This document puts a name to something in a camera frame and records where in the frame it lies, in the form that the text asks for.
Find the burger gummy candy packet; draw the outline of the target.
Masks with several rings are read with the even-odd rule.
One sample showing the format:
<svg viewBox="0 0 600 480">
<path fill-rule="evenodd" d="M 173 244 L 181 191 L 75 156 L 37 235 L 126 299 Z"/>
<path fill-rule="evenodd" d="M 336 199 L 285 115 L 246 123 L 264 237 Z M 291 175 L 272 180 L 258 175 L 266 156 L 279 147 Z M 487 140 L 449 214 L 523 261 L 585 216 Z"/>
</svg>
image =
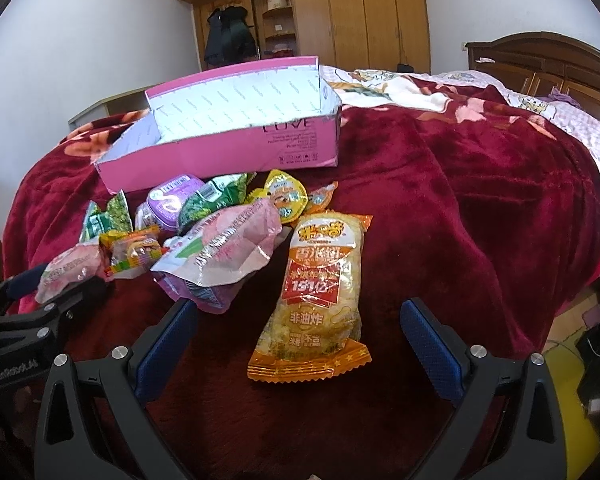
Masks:
<svg viewBox="0 0 600 480">
<path fill-rule="evenodd" d="M 100 234 L 99 243 L 105 254 L 104 279 L 132 280 L 147 272 L 163 256 L 159 234 L 158 226 Z"/>
</svg>

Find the green pea snack packet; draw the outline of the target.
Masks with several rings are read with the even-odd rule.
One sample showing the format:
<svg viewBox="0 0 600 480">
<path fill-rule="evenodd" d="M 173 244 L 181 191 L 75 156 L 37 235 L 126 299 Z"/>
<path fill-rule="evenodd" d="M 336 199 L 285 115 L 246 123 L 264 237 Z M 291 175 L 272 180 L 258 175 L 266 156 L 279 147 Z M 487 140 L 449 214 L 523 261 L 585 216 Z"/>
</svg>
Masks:
<svg viewBox="0 0 600 480">
<path fill-rule="evenodd" d="M 127 233 L 132 229 L 133 223 L 128 201 L 124 192 L 119 191 L 108 200 L 104 209 L 100 208 L 94 200 L 88 202 L 82 220 L 79 242 L 86 243 L 109 231 Z"/>
</svg>

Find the purple mint tin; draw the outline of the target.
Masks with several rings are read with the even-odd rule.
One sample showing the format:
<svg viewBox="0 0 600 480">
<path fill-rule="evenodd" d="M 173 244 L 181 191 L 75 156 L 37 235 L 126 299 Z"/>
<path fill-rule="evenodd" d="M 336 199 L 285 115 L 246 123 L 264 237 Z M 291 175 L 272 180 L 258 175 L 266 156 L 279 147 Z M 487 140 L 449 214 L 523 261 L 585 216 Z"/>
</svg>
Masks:
<svg viewBox="0 0 600 480">
<path fill-rule="evenodd" d="M 158 226 L 163 231 L 175 233 L 184 203 L 203 186 L 203 180 L 181 174 L 152 188 L 146 200 L 136 208 L 134 228 L 139 231 Z"/>
</svg>

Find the pink peach jelly pouch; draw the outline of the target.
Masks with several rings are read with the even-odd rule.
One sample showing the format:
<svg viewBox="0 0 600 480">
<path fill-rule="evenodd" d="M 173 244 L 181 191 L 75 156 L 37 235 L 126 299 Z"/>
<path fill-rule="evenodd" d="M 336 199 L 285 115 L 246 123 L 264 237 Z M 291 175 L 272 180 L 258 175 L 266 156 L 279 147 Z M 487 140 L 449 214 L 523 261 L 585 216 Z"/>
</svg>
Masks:
<svg viewBox="0 0 600 480">
<path fill-rule="evenodd" d="M 171 240 L 150 272 L 170 298 L 221 314 L 248 278 L 270 262 L 288 232 L 268 198 L 223 208 Z"/>
</svg>

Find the dark green snack packet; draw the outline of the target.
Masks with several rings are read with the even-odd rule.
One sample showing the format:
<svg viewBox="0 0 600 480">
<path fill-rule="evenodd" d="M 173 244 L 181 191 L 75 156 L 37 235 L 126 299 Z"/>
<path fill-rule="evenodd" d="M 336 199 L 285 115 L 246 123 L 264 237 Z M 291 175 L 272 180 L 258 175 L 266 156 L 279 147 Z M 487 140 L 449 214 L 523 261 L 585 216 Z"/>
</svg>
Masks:
<svg viewBox="0 0 600 480">
<path fill-rule="evenodd" d="M 186 233 L 195 223 L 220 209 L 240 205 L 247 196 L 248 184 L 254 172 L 226 174 L 214 177 L 185 201 L 178 214 L 178 235 Z"/>
</svg>

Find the orange noodle snack packet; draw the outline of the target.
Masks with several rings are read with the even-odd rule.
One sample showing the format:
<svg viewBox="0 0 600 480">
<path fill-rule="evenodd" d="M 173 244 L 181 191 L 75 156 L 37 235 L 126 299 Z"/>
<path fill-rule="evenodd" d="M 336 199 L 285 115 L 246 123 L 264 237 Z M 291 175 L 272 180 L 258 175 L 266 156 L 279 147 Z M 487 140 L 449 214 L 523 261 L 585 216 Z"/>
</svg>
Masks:
<svg viewBox="0 0 600 480">
<path fill-rule="evenodd" d="M 372 218 L 306 214 L 292 233 L 282 292 L 249 360 L 255 382 L 312 382 L 372 362 L 358 310 Z"/>
</svg>

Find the yellow candy packet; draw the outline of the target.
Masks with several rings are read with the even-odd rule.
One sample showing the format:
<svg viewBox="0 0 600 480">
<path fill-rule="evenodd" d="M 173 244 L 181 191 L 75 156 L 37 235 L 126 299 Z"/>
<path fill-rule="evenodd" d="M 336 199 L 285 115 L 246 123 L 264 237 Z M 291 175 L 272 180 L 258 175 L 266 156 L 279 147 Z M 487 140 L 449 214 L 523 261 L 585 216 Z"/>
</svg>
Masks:
<svg viewBox="0 0 600 480">
<path fill-rule="evenodd" d="M 309 203 L 304 185 L 278 169 L 270 171 L 263 188 L 255 188 L 246 196 L 246 203 L 253 203 L 259 198 L 272 200 L 283 224 L 291 224 L 298 220 Z"/>
</svg>

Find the small orange snack packet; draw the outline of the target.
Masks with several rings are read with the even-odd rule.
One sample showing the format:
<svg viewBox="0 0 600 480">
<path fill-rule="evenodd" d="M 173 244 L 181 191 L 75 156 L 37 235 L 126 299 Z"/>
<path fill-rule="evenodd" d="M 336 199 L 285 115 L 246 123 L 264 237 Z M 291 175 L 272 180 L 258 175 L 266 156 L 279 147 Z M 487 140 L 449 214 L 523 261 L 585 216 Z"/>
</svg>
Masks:
<svg viewBox="0 0 600 480">
<path fill-rule="evenodd" d="M 334 196 L 337 188 L 338 182 L 334 181 L 309 192 L 308 202 L 306 203 L 306 208 L 304 208 L 303 213 L 317 214 L 318 212 L 325 211 L 332 201 L 332 196 Z"/>
</svg>

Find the white low shelf unit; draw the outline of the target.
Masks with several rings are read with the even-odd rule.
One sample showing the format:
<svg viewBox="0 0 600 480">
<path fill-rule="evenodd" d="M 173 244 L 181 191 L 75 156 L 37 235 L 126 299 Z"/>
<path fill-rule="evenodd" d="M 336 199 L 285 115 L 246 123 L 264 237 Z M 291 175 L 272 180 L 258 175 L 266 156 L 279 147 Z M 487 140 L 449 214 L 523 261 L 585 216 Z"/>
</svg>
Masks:
<svg viewBox="0 0 600 480">
<path fill-rule="evenodd" d="M 69 129 L 74 130 L 96 119 L 147 108 L 146 90 L 147 87 L 137 88 L 115 94 L 114 96 L 108 96 L 108 98 L 91 104 L 68 120 Z"/>
</svg>

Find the red floral fleece blanket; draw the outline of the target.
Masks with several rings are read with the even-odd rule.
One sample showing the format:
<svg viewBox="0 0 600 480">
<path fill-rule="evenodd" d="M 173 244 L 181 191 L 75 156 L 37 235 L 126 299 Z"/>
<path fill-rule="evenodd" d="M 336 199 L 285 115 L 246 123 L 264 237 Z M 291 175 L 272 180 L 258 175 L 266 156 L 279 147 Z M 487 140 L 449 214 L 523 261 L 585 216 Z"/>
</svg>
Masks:
<svg viewBox="0 0 600 480">
<path fill-rule="evenodd" d="M 368 214 L 362 341 L 372 359 L 334 378 L 253 382 L 250 356 L 282 291 L 288 250 L 193 340 L 149 411 L 197 479 L 402 479 L 452 413 L 399 324 L 421 299 L 470 344 L 519 359 L 542 348 L 559 308 L 600 262 L 600 170 L 566 128 L 458 88 L 442 115 L 348 107 L 332 208 Z"/>
</svg>

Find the pink cardboard box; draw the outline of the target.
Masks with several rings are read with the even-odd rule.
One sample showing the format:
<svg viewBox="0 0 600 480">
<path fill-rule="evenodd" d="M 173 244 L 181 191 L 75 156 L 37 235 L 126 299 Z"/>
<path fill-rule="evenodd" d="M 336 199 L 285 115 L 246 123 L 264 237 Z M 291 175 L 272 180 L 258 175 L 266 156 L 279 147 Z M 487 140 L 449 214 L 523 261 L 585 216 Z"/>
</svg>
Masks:
<svg viewBox="0 0 600 480">
<path fill-rule="evenodd" d="M 315 56 L 206 70 L 145 96 L 147 115 L 94 163 L 111 193 L 153 188 L 179 174 L 207 179 L 337 165 L 342 103 Z"/>
</svg>

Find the black hanging jacket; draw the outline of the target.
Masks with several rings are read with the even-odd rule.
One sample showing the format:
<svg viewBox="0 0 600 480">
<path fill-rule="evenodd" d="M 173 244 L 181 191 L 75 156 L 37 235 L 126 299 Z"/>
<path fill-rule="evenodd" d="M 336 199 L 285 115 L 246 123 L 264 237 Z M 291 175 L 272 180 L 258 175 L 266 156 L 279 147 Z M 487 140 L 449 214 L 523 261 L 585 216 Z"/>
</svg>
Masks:
<svg viewBox="0 0 600 480">
<path fill-rule="evenodd" d="M 256 40 L 247 24 L 243 6 L 214 9 L 208 17 L 209 33 L 204 62 L 220 67 L 246 62 L 258 56 Z"/>
</svg>

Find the dark wooden headboard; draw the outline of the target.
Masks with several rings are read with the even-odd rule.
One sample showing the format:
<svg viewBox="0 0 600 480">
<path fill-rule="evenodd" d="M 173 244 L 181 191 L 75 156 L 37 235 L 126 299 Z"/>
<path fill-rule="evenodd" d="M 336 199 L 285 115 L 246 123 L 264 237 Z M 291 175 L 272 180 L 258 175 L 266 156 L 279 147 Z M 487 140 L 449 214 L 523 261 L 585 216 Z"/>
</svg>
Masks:
<svg viewBox="0 0 600 480">
<path fill-rule="evenodd" d="M 528 96 L 556 89 L 600 121 L 600 50 L 556 32 L 521 32 L 468 42 L 468 67 Z"/>
</svg>

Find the black bag on floor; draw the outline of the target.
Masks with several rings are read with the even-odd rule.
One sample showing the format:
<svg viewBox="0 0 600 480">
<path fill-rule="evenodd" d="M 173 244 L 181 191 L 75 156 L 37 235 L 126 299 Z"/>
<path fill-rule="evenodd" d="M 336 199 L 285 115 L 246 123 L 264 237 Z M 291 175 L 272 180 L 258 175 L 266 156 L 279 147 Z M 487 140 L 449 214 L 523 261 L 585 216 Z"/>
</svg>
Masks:
<svg viewBox="0 0 600 480">
<path fill-rule="evenodd" d="M 414 73 L 415 70 L 414 70 L 414 67 L 411 66 L 410 64 L 399 63 L 396 66 L 396 71 L 398 73 L 407 73 L 407 74 L 409 74 L 409 73 Z"/>
</svg>

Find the wooden wardrobe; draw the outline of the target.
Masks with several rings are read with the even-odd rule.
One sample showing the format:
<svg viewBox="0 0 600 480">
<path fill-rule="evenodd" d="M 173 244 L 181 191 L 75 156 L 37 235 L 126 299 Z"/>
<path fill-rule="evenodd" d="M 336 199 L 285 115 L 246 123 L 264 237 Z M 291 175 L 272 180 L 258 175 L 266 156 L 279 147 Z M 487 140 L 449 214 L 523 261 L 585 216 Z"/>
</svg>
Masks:
<svg viewBox="0 0 600 480">
<path fill-rule="evenodd" d="M 430 69 L 426 0 L 182 0 L 194 7 L 198 42 L 217 6 L 236 2 L 250 10 L 262 51 L 286 42 L 292 52 L 315 55 L 345 70 L 404 64 Z"/>
</svg>

